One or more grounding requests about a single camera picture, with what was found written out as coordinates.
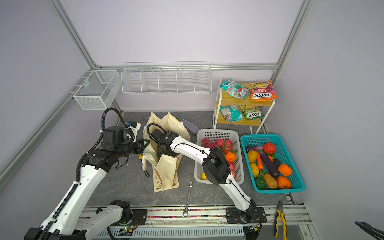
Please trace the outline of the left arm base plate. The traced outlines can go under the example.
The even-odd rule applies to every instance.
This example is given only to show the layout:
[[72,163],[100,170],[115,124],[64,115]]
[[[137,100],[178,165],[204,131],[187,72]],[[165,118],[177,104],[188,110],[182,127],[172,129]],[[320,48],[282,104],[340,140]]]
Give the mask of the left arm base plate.
[[143,226],[146,224],[147,214],[147,209],[131,209],[129,214],[125,211],[122,218],[112,226]]

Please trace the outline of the cream floral tote bag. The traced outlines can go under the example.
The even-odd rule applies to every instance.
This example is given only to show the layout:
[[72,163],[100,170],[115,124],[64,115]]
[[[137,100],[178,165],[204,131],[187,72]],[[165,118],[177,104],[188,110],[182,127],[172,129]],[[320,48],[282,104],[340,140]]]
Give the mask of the cream floral tote bag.
[[[163,118],[159,118],[154,113],[151,113],[147,124],[158,124],[167,131],[175,132],[186,140],[190,140],[190,134],[184,124],[176,119],[171,113],[168,113]],[[178,188],[178,169],[183,155],[177,154],[172,157],[169,154],[158,156],[158,146],[155,141],[151,140],[150,144],[145,148],[142,157],[142,170],[147,169],[147,163],[153,166],[154,192],[162,192]]]

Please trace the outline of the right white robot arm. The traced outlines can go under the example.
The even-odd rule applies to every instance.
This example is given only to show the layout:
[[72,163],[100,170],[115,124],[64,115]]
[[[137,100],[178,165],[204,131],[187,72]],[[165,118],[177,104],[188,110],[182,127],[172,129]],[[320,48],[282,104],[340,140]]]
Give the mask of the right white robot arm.
[[198,146],[166,130],[155,129],[149,133],[149,137],[157,144],[159,153],[170,156],[182,154],[200,164],[208,181],[227,193],[242,218],[250,221],[255,217],[255,201],[240,188],[231,173],[229,162],[219,148]]

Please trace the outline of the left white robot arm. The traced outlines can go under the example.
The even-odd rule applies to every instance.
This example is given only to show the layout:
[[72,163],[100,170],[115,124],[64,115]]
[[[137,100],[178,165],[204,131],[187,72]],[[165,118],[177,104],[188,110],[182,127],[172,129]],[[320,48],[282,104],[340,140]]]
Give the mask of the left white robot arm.
[[141,154],[148,140],[126,144],[103,145],[85,153],[76,169],[76,179],[55,210],[38,228],[30,228],[26,240],[91,240],[112,224],[139,224],[140,218],[131,210],[130,203],[114,200],[104,210],[83,223],[79,217],[96,187],[120,158]]

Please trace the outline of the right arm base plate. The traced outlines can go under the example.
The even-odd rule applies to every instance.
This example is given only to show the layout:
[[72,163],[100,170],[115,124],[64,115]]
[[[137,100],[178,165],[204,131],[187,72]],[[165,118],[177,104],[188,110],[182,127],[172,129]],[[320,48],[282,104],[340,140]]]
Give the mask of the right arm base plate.
[[241,211],[235,207],[226,208],[225,217],[228,224],[259,224],[266,223],[266,213],[262,207],[252,207],[250,212]]

